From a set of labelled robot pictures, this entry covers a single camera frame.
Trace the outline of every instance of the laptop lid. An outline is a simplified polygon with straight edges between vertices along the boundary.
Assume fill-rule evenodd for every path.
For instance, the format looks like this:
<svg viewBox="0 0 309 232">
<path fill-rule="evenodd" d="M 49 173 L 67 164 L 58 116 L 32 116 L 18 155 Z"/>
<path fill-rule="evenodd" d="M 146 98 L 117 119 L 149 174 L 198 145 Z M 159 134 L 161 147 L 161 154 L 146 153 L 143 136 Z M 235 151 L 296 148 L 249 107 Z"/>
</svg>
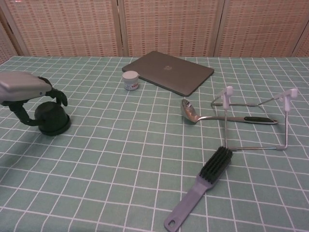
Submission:
<svg viewBox="0 0 309 232">
<path fill-rule="evenodd" d="M 213 74 L 214 69 L 152 51 L 124 66 L 122 71 L 136 71 L 140 79 L 188 97 Z"/>
</svg>

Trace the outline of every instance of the table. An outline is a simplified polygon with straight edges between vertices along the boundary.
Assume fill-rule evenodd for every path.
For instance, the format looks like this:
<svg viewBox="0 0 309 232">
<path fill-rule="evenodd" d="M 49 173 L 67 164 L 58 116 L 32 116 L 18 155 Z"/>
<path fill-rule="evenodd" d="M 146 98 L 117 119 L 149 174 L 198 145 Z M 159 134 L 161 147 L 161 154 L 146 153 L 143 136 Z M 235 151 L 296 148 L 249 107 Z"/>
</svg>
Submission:
<svg viewBox="0 0 309 232">
<path fill-rule="evenodd" d="M 136 58 L 12 57 L 0 71 L 46 77 L 65 92 L 72 126 L 56 137 L 0 108 L 0 231 L 166 231 L 163 221 L 224 142 L 224 122 L 189 123 L 183 97 L 139 80 L 127 91 L 121 68 Z M 231 102 L 260 102 L 298 88 L 285 151 L 237 151 L 182 232 L 309 231 L 309 58 L 183 58 L 215 69 L 187 99 L 201 115 L 233 86 Z M 51 98 L 25 104 L 36 107 Z M 278 125 L 228 122 L 230 146 L 284 142 L 282 102 L 264 107 Z M 233 106 L 229 116 L 266 116 Z"/>
</svg>

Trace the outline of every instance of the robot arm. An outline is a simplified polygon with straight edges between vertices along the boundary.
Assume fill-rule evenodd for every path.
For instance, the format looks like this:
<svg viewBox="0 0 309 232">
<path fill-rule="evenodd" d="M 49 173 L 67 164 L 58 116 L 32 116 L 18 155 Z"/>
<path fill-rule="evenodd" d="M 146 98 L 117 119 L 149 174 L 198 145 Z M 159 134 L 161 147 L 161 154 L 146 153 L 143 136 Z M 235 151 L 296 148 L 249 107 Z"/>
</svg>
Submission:
<svg viewBox="0 0 309 232">
<path fill-rule="evenodd" d="M 43 120 L 31 119 L 23 107 L 23 104 L 30 99 L 42 96 L 56 98 L 59 105 L 68 105 L 66 95 L 53 88 L 46 78 L 27 72 L 0 72 L 0 104 L 8 106 L 22 123 L 29 126 L 39 126 L 44 123 Z"/>
</svg>

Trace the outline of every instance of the laptop logo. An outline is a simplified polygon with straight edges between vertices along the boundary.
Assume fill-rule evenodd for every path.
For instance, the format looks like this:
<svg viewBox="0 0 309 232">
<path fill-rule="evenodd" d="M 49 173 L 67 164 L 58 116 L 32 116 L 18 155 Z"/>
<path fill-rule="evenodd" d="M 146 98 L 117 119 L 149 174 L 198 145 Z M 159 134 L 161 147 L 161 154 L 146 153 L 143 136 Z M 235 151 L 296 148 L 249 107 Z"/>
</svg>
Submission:
<svg viewBox="0 0 309 232">
<path fill-rule="evenodd" d="M 169 66 L 169 65 L 167 65 L 167 66 L 164 67 L 164 70 L 167 70 L 167 71 L 169 71 L 169 70 L 171 70 L 171 69 L 172 69 L 172 67 Z"/>
</svg>

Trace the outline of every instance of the white jar lid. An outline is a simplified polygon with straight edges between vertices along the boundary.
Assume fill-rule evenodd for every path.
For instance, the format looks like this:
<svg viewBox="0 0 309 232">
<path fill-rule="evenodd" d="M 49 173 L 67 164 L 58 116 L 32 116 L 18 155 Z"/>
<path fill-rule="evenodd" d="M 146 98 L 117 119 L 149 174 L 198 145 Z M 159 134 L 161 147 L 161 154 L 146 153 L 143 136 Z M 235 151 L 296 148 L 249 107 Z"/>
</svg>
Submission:
<svg viewBox="0 0 309 232">
<path fill-rule="evenodd" d="M 122 77 L 126 80 L 137 79 L 139 74 L 136 71 L 126 71 L 122 74 Z"/>
</svg>

